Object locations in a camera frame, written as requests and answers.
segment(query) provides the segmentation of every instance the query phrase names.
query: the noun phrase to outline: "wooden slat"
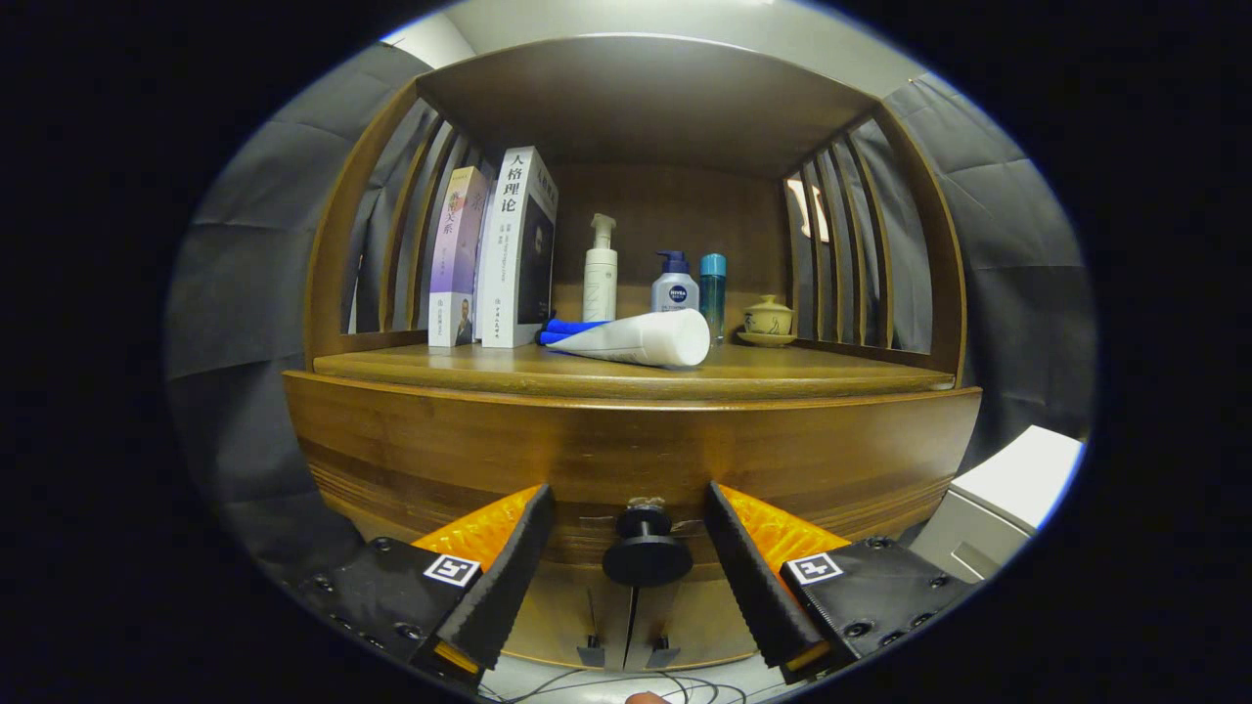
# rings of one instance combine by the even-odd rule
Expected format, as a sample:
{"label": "wooden slat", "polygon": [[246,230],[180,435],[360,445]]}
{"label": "wooden slat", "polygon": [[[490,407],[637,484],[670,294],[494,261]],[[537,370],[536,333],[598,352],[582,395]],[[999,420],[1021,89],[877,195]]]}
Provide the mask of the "wooden slat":
{"label": "wooden slat", "polygon": [[[426,163],[431,144],[434,142],[434,135],[439,133],[441,127],[443,127],[443,118],[436,114],[426,127],[426,133],[422,134],[422,142],[418,144],[417,152],[413,153],[413,160],[408,164],[408,173],[404,174],[404,184],[399,189],[399,200],[396,203],[396,210],[392,212],[391,228],[387,230],[387,249],[383,256],[382,289],[378,292],[379,331],[386,332],[392,328],[392,314],[396,312],[396,271],[399,268],[399,251],[404,239],[404,220],[408,218],[409,203],[413,200],[413,188],[417,187],[417,178],[422,172],[422,164]],[[432,178],[437,179],[438,175],[433,174]]]}
{"label": "wooden slat", "polygon": [[830,281],[835,288],[835,341],[843,342],[844,326],[848,323],[848,321],[844,319],[844,302],[846,301],[848,293],[844,291],[843,267],[840,267],[841,252],[838,239],[839,225],[835,222],[836,218],[834,210],[830,209],[830,183],[826,180],[826,173],[821,169],[820,158],[814,159],[813,168],[818,174],[818,189],[821,192],[820,207],[826,213],[826,227],[830,229]]}
{"label": "wooden slat", "polygon": [[[788,294],[786,304],[793,311],[795,311],[796,314],[799,314],[799,312],[800,312],[800,274],[796,273],[796,272],[800,271],[800,252],[799,252],[799,248],[795,244],[795,228],[798,227],[798,223],[795,220],[793,220],[793,218],[791,218],[790,203],[791,203],[793,193],[791,193],[791,187],[788,185],[788,180],[789,179],[782,179],[781,182],[779,182],[779,187],[780,187],[779,193],[782,197],[782,237],[786,239],[788,252],[791,253],[791,266],[786,268],[786,283],[788,283],[788,287],[786,287],[786,294]],[[730,333],[730,331],[732,329],[732,327],[734,326],[731,326],[730,321],[727,319],[726,321],[726,333],[727,334]]]}
{"label": "wooden slat", "polygon": [[[427,333],[424,329],[393,329],[388,332],[363,332],[358,334],[339,334],[329,344],[338,355],[351,352],[368,352],[384,347],[403,347],[406,344],[426,344]],[[314,360],[308,360],[309,371],[313,371]]]}
{"label": "wooden slat", "polygon": [[417,103],[417,79],[404,84],[386,108],[369,122],[334,182],[331,198],[313,238],[313,254],[304,283],[304,365],[322,355],[344,352],[343,284],[347,273],[352,223],[366,193],[369,174],[388,139]]}
{"label": "wooden slat", "polygon": [[874,174],[865,163],[865,155],[860,153],[853,142],[853,135],[844,135],[848,144],[848,153],[856,167],[856,174],[861,179],[861,188],[865,193],[865,203],[869,205],[869,224],[874,236],[874,249],[878,253],[878,327],[880,341],[886,349],[891,348],[895,339],[895,301],[891,286],[891,244],[886,239],[886,223],[883,220],[883,204],[878,197],[878,184]]}
{"label": "wooden slat", "polygon": [[813,338],[821,339],[826,316],[826,292],[821,286],[821,228],[818,223],[818,205],[813,197],[813,179],[809,178],[808,165],[800,169],[800,184],[801,190],[804,190],[805,213],[809,218],[809,248],[813,251]]}
{"label": "wooden slat", "polygon": [[965,365],[965,272],[957,228],[939,182],[926,164],[921,149],[886,105],[874,109],[874,120],[886,135],[904,182],[913,194],[926,241],[930,264],[933,324],[930,357],[938,368],[950,372],[960,386]]}
{"label": "wooden slat", "polygon": [[457,129],[452,127],[443,145],[439,147],[439,153],[434,157],[434,169],[431,170],[431,180],[426,184],[421,205],[417,208],[417,220],[413,224],[413,249],[408,261],[408,289],[406,291],[408,313],[404,318],[404,327],[407,329],[413,329],[413,324],[418,321],[418,311],[421,311],[422,306],[422,296],[419,296],[418,289],[422,286],[422,266],[426,259],[426,228],[431,219],[431,210],[437,205],[434,195],[438,193],[439,182],[443,180],[443,170],[448,165],[448,155],[452,154],[452,147],[457,143],[458,137]]}
{"label": "wooden slat", "polygon": [[856,208],[853,204],[853,193],[848,184],[846,167],[839,162],[839,150],[834,145],[830,147],[830,163],[834,165],[835,178],[839,180],[839,199],[844,204],[844,217],[848,219],[848,239],[851,243],[853,252],[853,343],[865,344],[868,293],[865,291],[865,246],[860,236],[860,219],[856,218]]}
{"label": "wooden slat", "polygon": [[871,347],[868,344],[845,344],[843,342],[829,342],[829,341],[815,341],[815,339],[796,339],[795,342],[791,343],[791,347],[801,347],[804,349],[820,349],[823,352],[836,352],[839,355],[861,357],[864,360],[890,362],[893,365],[904,365],[905,367],[930,370],[935,372],[947,372],[947,370],[943,368],[944,363],[942,361],[935,360],[931,355],[923,355],[920,352],[905,352],[904,349],[888,349],[885,347]]}

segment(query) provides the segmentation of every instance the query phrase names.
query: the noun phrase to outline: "book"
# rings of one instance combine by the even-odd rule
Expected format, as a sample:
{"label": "book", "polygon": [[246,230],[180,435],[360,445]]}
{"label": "book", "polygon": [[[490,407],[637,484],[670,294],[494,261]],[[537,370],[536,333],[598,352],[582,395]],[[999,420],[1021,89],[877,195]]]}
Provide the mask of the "book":
{"label": "book", "polygon": [[[475,308],[473,308],[473,319],[476,319],[476,321],[486,321],[487,319],[487,312],[485,309],[485,307],[486,307],[485,302],[487,301],[487,298],[482,294],[482,282],[485,281],[482,268],[483,268],[483,264],[487,262],[487,257],[483,256],[483,251],[485,251],[483,249],[483,247],[485,247],[483,243],[487,241],[487,236],[491,232],[491,213],[492,213],[492,204],[496,203],[496,185],[497,184],[498,184],[498,180],[493,178],[491,180],[491,185],[487,187],[487,208],[486,208],[486,210],[483,210],[483,214],[482,214],[482,232],[478,233],[478,266],[477,266],[477,268],[475,271],[475,276],[473,276],[473,306],[475,306]],[[475,342],[478,342],[478,341],[482,339],[482,326],[475,326],[475,328],[473,328],[473,339],[475,339]]]}
{"label": "book", "polygon": [[473,167],[452,172],[431,261],[431,347],[473,342],[473,283],[486,205],[487,178],[482,172]]}
{"label": "book", "polygon": [[531,343],[551,316],[556,208],[557,188],[538,150],[505,152],[481,253],[483,347]]}

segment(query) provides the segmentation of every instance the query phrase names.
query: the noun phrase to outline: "blue pump cap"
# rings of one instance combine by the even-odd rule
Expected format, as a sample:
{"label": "blue pump cap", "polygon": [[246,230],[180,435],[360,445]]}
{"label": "blue pump cap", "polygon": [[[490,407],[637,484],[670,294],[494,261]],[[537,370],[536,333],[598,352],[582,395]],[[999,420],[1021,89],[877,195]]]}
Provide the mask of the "blue pump cap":
{"label": "blue pump cap", "polygon": [[661,273],[672,274],[689,274],[691,273],[691,264],[687,263],[687,256],[682,252],[674,249],[661,249],[657,254],[666,257],[665,262],[661,263]]}

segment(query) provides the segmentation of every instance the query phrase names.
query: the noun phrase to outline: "cabinet door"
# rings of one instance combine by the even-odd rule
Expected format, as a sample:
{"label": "cabinet door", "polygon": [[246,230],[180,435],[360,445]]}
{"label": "cabinet door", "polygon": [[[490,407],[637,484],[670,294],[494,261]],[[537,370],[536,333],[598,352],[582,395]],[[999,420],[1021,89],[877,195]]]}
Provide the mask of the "cabinet door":
{"label": "cabinet door", "polygon": [[[711,665],[756,651],[730,582],[716,564],[697,565],[671,585],[640,589],[634,624],[626,653],[629,671]],[[662,636],[677,653],[672,659],[657,658],[650,666]]]}
{"label": "cabinet door", "polygon": [[517,611],[503,653],[585,668],[578,648],[595,635],[605,669],[621,670],[630,629],[631,590],[610,581],[598,566],[541,562]]}

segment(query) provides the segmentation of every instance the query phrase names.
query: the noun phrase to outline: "pump bottle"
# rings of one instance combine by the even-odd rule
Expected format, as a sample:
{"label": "pump bottle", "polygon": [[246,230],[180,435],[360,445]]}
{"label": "pump bottle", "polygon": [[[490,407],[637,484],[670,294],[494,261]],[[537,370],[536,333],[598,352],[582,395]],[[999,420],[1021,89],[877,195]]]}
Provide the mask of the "pump bottle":
{"label": "pump bottle", "polygon": [[652,312],[700,311],[700,287],[691,278],[686,254],[672,249],[661,249],[657,254],[665,257],[665,262],[661,277],[652,283]]}
{"label": "pump bottle", "polygon": [[596,213],[591,218],[596,239],[582,267],[582,322],[617,317],[617,252],[608,248],[617,220]]}

